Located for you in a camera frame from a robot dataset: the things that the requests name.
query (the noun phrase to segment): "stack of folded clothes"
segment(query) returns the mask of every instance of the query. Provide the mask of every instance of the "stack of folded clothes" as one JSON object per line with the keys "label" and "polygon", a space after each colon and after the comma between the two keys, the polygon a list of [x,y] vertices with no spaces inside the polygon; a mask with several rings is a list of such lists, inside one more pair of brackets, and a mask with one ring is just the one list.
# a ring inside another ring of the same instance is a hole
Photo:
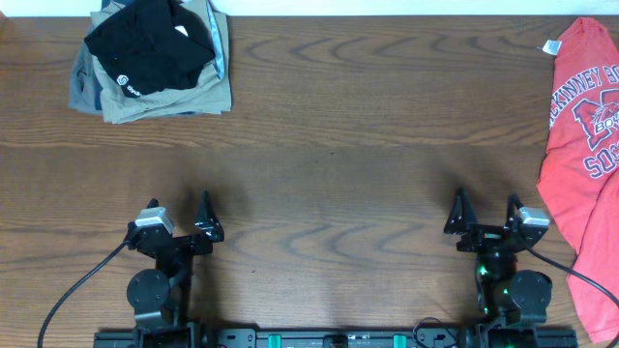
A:
{"label": "stack of folded clothes", "polygon": [[230,110],[227,22],[207,0],[103,0],[91,19],[70,108],[114,124]]}

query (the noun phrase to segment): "white tag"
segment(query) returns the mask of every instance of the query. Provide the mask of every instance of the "white tag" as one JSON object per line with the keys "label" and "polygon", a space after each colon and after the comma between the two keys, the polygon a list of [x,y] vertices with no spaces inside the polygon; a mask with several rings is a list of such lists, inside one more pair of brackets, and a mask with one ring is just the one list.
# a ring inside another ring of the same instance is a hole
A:
{"label": "white tag", "polygon": [[557,55],[559,48],[561,48],[561,42],[548,40],[545,42],[544,47],[541,47],[541,50],[551,55]]}
{"label": "white tag", "polygon": [[185,35],[186,37],[189,36],[189,34],[187,34],[187,30],[185,30],[185,27],[182,25],[179,26],[175,26],[174,29],[180,31],[181,33],[183,33],[183,35]]}

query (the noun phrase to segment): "shirt logo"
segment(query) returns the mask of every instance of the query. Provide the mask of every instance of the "shirt logo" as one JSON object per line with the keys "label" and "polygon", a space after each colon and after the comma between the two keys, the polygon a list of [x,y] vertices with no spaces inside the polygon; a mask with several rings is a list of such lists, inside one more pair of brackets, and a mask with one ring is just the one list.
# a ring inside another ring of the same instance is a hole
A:
{"label": "shirt logo", "polygon": [[587,135],[591,151],[602,141],[619,131],[619,89],[600,92],[600,102],[583,99],[572,108],[574,119]]}
{"label": "shirt logo", "polygon": [[125,75],[119,75],[118,78],[116,78],[116,82],[118,82],[119,85],[124,86],[127,82],[129,82],[129,78]]}

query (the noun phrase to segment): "wire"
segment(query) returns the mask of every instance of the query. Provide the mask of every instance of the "wire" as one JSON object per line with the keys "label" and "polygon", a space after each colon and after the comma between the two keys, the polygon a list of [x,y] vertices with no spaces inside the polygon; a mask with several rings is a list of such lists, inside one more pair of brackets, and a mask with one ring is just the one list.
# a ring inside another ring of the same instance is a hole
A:
{"label": "wire", "polygon": [[118,247],[116,247],[116,249],[114,251],[112,251],[109,256],[107,256],[104,261],[102,261],[99,265],[97,265],[97,267],[95,267],[92,271],[90,271],[88,274],[86,274],[82,279],[80,279],[74,286],[71,287],[71,289],[69,289],[69,291],[67,291],[67,293],[65,293],[65,295],[63,295],[63,297],[60,298],[60,300],[58,300],[58,302],[56,303],[56,305],[54,306],[54,308],[51,309],[51,311],[49,312],[49,314],[47,314],[47,317],[45,318],[45,321],[43,322],[43,325],[41,326],[41,331],[39,332],[39,340],[37,341],[37,347],[38,348],[43,348],[43,337],[45,336],[45,331],[47,330],[47,326],[49,325],[49,322],[51,321],[51,318],[53,318],[54,314],[56,314],[56,311],[58,310],[58,308],[60,308],[60,305],[62,305],[62,303],[75,291],[77,290],[77,288],[83,284],[84,282],[86,282],[86,280],[88,280],[88,278],[90,278],[91,276],[93,276],[98,270],[100,270],[101,268],[103,268],[103,266],[105,266],[109,260],[111,260],[114,256],[116,256],[116,254],[118,254],[120,252],[120,250],[123,249],[123,247],[125,247],[127,245],[127,242],[123,242],[121,245],[119,245]]}
{"label": "wire", "polygon": [[[415,339],[415,341],[417,341],[417,344],[421,345],[423,348],[429,348],[429,347],[427,347],[424,343],[420,342],[419,339],[417,339],[417,327],[419,327],[419,325],[425,322],[426,320],[433,320],[439,324],[443,324],[443,322],[441,322],[440,320],[434,317],[423,318],[422,320],[418,321],[417,324],[415,324],[415,327],[413,328],[413,338]],[[445,329],[445,331],[447,332],[447,334],[449,334],[454,339],[454,342],[456,343],[454,347],[456,347],[457,346],[456,336],[449,329]]]}
{"label": "wire", "polygon": [[[530,247],[529,245],[527,245],[524,240],[517,234],[514,234],[522,243],[522,245],[527,249],[527,251],[529,251],[533,256],[539,258],[540,260],[546,262],[547,264],[550,264],[556,268],[558,268],[559,270],[566,272],[572,276],[575,276],[577,278],[579,278],[580,280],[586,282],[587,284],[593,286],[594,288],[600,290],[603,294],[607,295],[614,303],[615,305],[619,308],[619,300],[617,300],[617,298],[612,295],[612,293],[610,291],[608,291],[606,288],[604,288],[603,286],[601,286],[599,283],[597,283],[596,281],[594,281],[593,279],[589,278],[586,275],[583,275],[577,271],[574,271],[573,269],[563,266],[560,263],[553,261],[543,255],[541,255],[540,253],[538,253],[537,251],[535,251],[532,247]],[[619,334],[610,342],[610,344],[607,345],[607,348],[612,348],[614,346],[617,345],[617,343],[619,343]]]}

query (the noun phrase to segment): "wood grain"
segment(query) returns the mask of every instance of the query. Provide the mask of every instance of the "wood grain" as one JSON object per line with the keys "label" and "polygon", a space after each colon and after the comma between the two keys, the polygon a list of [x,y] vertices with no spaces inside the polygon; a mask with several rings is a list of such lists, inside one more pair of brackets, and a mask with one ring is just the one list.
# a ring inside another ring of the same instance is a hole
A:
{"label": "wood grain", "polygon": [[[473,255],[442,235],[453,194],[501,222],[535,188],[552,59],[573,17],[230,18],[233,111],[123,126],[67,109],[84,18],[16,18],[0,37],[0,347],[32,347],[57,299],[151,197],[192,232],[202,189],[226,230],[196,259],[193,309],[223,323],[412,327],[479,315]],[[619,24],[600,20],[617,38]],[[552,228],[537,249],[570,264]],[[64,304],[46,347],[130,328],[123,251]],[[572,325],[565,275],[549,324]]]}

